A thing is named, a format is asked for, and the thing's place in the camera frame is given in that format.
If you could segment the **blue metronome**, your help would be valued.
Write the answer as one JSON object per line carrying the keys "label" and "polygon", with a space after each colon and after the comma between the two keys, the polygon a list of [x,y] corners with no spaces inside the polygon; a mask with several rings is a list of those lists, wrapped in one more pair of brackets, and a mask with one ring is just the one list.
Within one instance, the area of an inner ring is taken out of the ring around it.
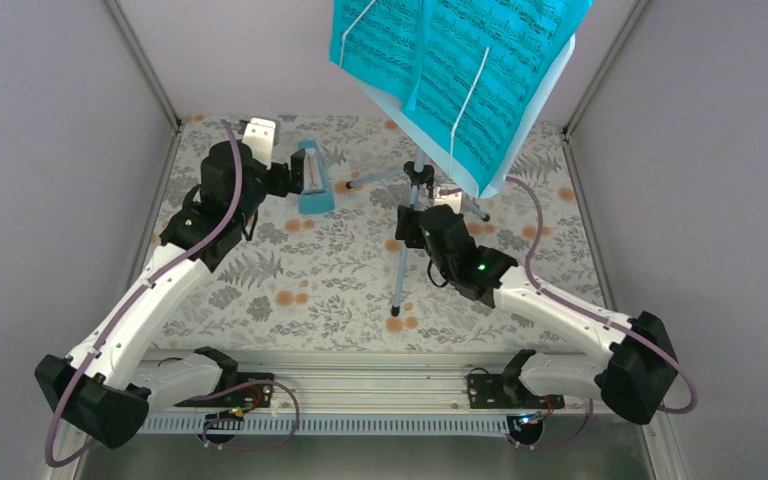
{"label": "blue metronome", "polygon": [[318,143],[304,140],[298,143],[304,154],[304,186],[298,197],[302,215],[320,215],[335,209],[335,198],[325,157]]}

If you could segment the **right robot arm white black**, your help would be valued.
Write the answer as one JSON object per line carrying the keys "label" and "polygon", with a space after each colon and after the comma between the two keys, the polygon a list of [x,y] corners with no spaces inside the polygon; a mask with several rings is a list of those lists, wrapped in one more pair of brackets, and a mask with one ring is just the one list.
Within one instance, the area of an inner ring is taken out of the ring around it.
{"label": "right robot arm white black", "polygon": [[478,245],[463,216],[447,205],[424,211],[400,207],[396,237],[424,250],[444,285],[461,296],[540,323],[579,349],[561,359],[519,352],[501,382],[512,406],[525,407],[546,395],[594,399],[637,425],[662,410],[679,371],[667,329],[655,314],[597,310],[542,282],[514,257]]}

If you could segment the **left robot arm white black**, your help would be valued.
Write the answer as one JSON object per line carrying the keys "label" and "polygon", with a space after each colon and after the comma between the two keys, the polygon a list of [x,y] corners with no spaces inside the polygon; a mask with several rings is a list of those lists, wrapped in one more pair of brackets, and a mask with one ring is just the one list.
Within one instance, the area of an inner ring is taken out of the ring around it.
{"label": "left robot arm white black", "polygon": [[242,241],[249,240],[267,196],[299,194],[306,153],[265,166],[242,141],[213,145],[201,181],[160,235],[143,273],[114,310],[66,356],[44,356],[34,377],[58,421],[114,449],[146,418],[187,401],[230,402],[238,363],[201,347],[152,373],[138,366],[154,337],[197,286]]}

